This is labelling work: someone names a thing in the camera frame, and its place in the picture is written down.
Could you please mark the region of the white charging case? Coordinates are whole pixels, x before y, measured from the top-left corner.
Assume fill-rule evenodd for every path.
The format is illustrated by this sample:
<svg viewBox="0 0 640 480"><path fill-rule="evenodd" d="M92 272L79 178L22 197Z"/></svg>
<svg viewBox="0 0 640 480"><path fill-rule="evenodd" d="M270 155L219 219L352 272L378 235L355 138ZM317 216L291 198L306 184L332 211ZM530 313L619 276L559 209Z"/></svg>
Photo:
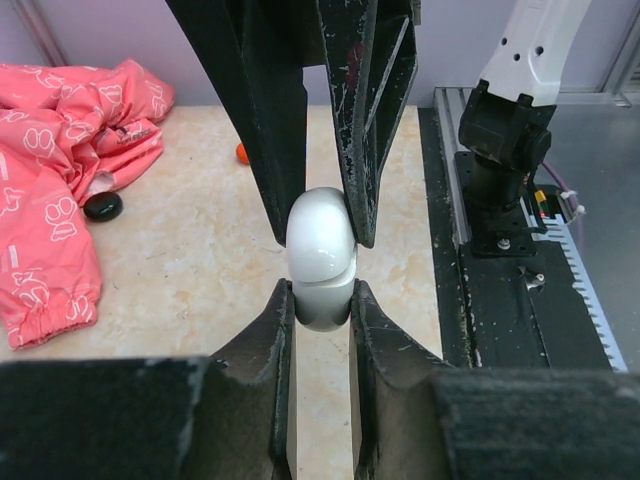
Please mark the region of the white charging case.
<svg viewBox="0 0 640 480"><path fill-rule="evenodd" d="M304 192L291 209L286 249L300 324L331 332L348 319L358 247L343 193L333 187Z"/></svg>

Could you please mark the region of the black charging case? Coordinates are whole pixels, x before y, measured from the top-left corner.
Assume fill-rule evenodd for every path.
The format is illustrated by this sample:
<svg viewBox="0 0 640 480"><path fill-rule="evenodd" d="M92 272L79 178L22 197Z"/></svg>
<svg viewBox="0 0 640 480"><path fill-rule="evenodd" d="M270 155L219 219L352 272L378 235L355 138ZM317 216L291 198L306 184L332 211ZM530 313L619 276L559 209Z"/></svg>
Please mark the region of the black charging case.
<svg viewBox="0 0 640 480"><path fill-rule="evenodd" d="M115 192L101 192L91 196L83 206L85 216L92 222L104 223L117 218L124 210L124 203Z"/></svg>

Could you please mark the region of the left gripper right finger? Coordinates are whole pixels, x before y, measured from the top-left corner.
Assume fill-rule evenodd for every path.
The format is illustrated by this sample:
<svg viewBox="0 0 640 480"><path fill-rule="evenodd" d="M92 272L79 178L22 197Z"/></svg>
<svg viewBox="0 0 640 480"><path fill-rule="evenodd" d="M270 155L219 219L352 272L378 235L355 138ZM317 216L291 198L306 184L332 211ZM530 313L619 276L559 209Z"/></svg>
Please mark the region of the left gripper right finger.
<svg viewBox="0 0 640 480"><path fill-rule="evenodd" d="M382 310L369 284L350 301L349 381L356 479L448 479L431 374L450 366Z"/></svg>

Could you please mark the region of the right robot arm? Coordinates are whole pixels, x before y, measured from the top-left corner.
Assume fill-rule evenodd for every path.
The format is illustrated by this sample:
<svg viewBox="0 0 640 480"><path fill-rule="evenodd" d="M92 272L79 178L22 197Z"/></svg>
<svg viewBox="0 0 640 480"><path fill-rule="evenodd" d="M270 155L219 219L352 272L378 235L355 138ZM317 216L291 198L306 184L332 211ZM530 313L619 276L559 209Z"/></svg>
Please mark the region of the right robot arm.
<svg viewBox="0 0 640 480"><path fill-rule="evenodd" d="M380 181L417 72L416 1L172 1L169 9L248 154L273 235L306 188L308 96L321 66L356 241L375 242ZM551 145L585 1L519 1L461 116L478 210L509 211Z"/></svg>

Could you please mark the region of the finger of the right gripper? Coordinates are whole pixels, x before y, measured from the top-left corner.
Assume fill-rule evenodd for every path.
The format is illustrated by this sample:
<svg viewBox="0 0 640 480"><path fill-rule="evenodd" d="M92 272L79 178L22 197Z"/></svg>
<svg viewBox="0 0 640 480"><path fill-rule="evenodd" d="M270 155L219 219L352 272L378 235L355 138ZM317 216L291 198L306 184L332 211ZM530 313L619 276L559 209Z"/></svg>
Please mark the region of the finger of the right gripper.
<svg viewBox="0 0 640 480"><path fill-rule="evenodd" d="M307 91L282 1L168 4L248 155L275 240L306 185Z"/></svg>
<svg viewBox="0 0 640 480"><path fill-rule="evenodd" d="M357 243L375 244L381 177L417 72L411 1L319 1L340 174Z"/></svg>

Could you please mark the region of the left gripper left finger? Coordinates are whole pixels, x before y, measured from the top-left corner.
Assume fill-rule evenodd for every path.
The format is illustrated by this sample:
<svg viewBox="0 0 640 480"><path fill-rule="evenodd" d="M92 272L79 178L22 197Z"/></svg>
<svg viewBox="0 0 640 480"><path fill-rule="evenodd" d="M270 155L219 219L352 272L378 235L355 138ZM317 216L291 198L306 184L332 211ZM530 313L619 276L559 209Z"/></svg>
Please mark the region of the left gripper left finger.
<svg viewBox="0 0 640 480"><path fill-rule="evenodd" d="M281 278L264 310L212 356L213 479L295 477L295 316Z"/></svg>

